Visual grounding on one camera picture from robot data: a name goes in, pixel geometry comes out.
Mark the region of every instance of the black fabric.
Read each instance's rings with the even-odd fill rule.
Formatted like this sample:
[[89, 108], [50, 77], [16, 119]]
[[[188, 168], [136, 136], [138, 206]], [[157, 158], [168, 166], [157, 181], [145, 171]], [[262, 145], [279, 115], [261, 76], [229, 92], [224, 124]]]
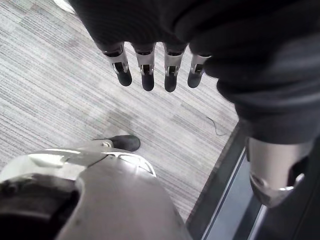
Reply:
[[160, 25], [158, 7], [143, 0], [70, 0], [97, 46], [118, 42], [182, 44]]
[[319, 0], [71, 0], [101, 49], [117, 42], [189, 43], [258, 140], [320, 134]]

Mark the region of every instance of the gray carpet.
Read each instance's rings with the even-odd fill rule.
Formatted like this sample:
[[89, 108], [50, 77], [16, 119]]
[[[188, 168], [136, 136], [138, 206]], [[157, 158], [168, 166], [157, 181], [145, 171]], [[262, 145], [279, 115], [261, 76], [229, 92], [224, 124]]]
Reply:
[[127, 57], [133, 83], [122, 87], [76, 16], [51, 0], [0, 2], [0, 168], [24, 153], [135, 134], [137, 153], [186, 219], [236, 125], [234, 107], [214, 78], [188, 88], [189, 50], [173, 93], [164, 89], [161, 44], [152, 92], [141, 86], [129, 44]]

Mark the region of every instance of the black fingertip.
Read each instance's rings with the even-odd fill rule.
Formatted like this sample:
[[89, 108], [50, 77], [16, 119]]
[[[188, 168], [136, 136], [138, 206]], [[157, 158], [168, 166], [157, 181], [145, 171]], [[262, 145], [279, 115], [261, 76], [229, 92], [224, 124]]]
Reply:
[[170, 74], [169, 76], [165, 76], [164, 79], [164, 88], [167, 92], [171, 93], [176, 89], [177, 86], [177, 76]]
[[140, 139], [134, 135], [118, 135], [108, 139], [112, 141], [114, 148], [130, 152], [138, 150], [141, 145]]
[[121, 71], [119, 72], [119, 74], [117, 74], [117, 76], [122, 86], [127, 87], [130, 86], [130, 84], [132, 83], [130, 70], [128, 70], [127, 72]]
[[192, 89], [198, 87], [201, 82], [201, 77], [202, 76], [198, 73], [189, 72], [188, 86]]
[[146, 91], [151, 91], [154, 89], [155, 86], [155, 80], [154, 80], [154, 75], [153, 74], [144, 74], [141, 75], [142, 77], [142, 87]]

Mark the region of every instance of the wire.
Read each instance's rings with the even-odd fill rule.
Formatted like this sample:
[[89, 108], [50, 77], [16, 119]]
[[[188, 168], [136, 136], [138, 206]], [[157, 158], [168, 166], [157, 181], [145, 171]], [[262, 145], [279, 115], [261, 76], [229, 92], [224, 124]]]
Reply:
[[206, 116], [206, 118], [212, 121], [213, 126], [214, 126], [215, 135], [217, 135], [217, 136], [224, 136], [224, 135], [226, 135], [226, 133], [220, 134], [220, 133], [217, 132], [217, 125], [216, 125], [216, 122], [215, 122], [213, 119], [211, 119], [211, 118], [208, 117], [208, 116]]

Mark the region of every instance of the silver metal part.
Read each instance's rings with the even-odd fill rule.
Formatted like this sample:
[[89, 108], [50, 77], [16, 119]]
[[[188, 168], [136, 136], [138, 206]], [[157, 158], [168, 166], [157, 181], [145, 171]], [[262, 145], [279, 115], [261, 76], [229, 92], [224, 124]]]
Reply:
[[156, 176], [151, 164], [142, 156], [112, 147], [113, 143], [110, 140], [93, 140], [70, 148], [50, 148], [19, 156], [3, 168], [0, 182], [25, 174], [45, 174], [76, 180], [81, 172], [108, 155], [131, 162], [154, 177]]
[[71, 13], [76, 14], [74, 8], [70, 5], [68, 0], [53, 0], [55, 4], [58, 5], [59, 8]]
[[[200, 55], [193, 55], [192, 56], [192, 60], [191, 60], [191, 68], [190, 68], [190, 72], [192, 74], [196, 73], [196, 69], [197, 69], [197, 65], [203, 65], [205, 63], [205, 61], [210, 58], [210, 56], [200, 56]], [[202, 66], [202, 70], [201, 72], [197, 72], [197, 74], [200, 74], [201, 76], [204, 74], [205, 70]]]
[[169, 55], [168, 51], [167, 51], [167, 47], [165, 44], [163, 44], [164, 47], [164, 70], [165, 70], [165, 75], [169, 76], [170, 74], [170, 67], [174, 67], [174, 76], [178, 75], [180, 66], [181, 66], [181, 61], [182, 61], [182, 57], [184, 55], [184, 51], [177, 55], [177, 56], [173, 56], [173, 55]]
[[127, 59], [127, 55], [126, 55], [125, 43], [124, 42], [121, 43], [120, 49], [119, 49], [119, 54], [117, 56], [108, 56], [107, 55], [108, 54], [107, 51], [102, 51], [102, 52], [106, 56], [108, 61], [112, 64], [113, 70], [115, 71], [116, 74], [119, 74], [119, 70], [117, 69], [117, 66], [115, 65], [116, 63], [121, 63], [122, 67], [123, 67], [123, 71], [125, 73], [128, 72], [129, 65], [128, 65], [128, 59]]
[[79, 202], [57, 240], [191, 240], [157, 178], [109, 155], [76, 180]]
[[149, 66], [149, 74], [152, 75], [155, 69], [155, 47], [150, 54], [136, 54], [136, 59], [138, 60], [138, 66], [142, 75], [145, 75], [144, 66]]
[[303, 172], [289, 185], [292, 167], [312, 150], [313, 143], [272, 144], [254, 138], [248, 140], [250, 181], [262, 204], [272, 208], [280, 204], [304, 178]]

